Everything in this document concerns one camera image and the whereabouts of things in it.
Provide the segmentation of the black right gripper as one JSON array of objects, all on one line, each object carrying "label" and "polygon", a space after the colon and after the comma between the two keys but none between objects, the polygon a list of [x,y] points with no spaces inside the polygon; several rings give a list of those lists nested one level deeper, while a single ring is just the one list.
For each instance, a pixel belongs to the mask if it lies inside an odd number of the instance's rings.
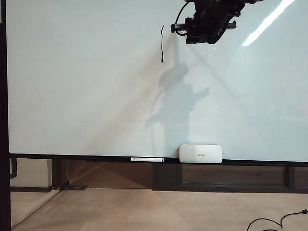
[{"label": "black right gripper", "polygon": [[237,27],[230,20],[240,15],[240,4],[196,4],[193,17],[186,18],[186,44],[215,44],[226,30]]}]

